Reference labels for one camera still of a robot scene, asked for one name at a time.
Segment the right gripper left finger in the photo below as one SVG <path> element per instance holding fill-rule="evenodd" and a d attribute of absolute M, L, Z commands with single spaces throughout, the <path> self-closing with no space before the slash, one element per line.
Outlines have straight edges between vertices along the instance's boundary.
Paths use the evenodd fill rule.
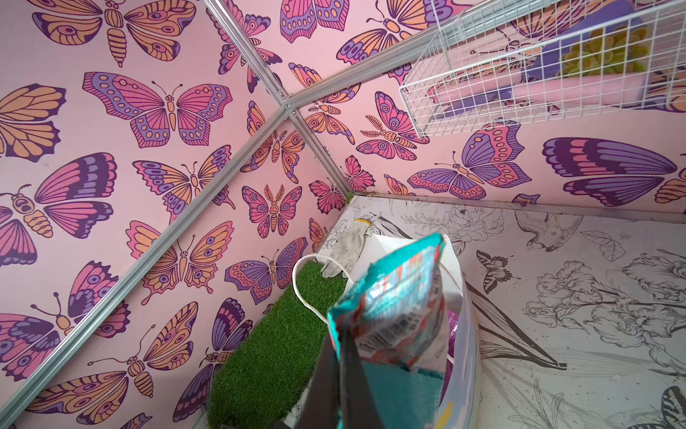
<path fill-rule="evenodd" d="M 339 361 L 326 335 L 296 429 L 336 429 L 339 426 Z"/>

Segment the purple grape candy bag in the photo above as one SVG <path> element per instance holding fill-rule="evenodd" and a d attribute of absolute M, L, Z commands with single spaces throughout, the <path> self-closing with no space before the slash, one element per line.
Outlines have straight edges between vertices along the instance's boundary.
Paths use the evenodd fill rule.
<path fill-rule="evenodd" d="M 449 326 L 449 338 L 448 338 L 448 356 L 453 359 L 455 356 L 455 341 L 457 338 L 457 328 L 459 325 L 459 316 L 457 313 L 448 311 L 448 326 Z"/>

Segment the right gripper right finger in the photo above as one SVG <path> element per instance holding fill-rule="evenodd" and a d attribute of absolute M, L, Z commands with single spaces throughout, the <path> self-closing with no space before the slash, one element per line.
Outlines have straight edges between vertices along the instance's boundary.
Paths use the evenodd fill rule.
<path fill-rule="evenodd" d="M 339 405 L 343 428 L 382 428 L 354 339 L 339 336 Z"/>

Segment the teal Fox's candy bag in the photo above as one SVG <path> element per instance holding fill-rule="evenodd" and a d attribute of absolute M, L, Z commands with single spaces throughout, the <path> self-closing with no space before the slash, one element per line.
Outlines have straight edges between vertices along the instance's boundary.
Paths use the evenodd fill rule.
<path fill-rule="evenodd" d="M 444 240 L 432 234 L 369 266 L 327 314 L 339 360 L 350 334 L 382 428 L 431 428 L 441 400 L 448 321 Z"/>

